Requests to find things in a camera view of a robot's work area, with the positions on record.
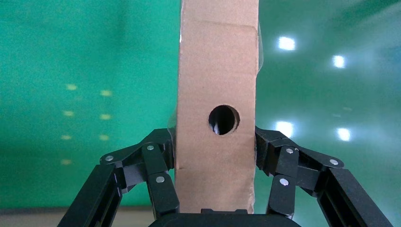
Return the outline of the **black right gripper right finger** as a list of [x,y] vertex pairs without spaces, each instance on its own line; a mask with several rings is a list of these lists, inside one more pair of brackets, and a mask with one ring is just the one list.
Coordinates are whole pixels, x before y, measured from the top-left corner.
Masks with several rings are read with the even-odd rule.
[[280,131],[255,128],[256,165],[273,178],[266,212],[292,219],[299,187],[317,199],[331,227],[389,227],[387,217],[335,157],[297,145]]

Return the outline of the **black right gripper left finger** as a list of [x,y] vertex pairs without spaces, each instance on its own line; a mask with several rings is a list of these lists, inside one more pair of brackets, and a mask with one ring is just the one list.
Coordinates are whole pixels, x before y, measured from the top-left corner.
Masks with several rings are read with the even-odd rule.
[[146,183],[155,219],[179,212],[179,200],[171,176],[173,142],[168,129],[155,129],[140,143],[101,157],[60,227],[110,227],[122,197]]

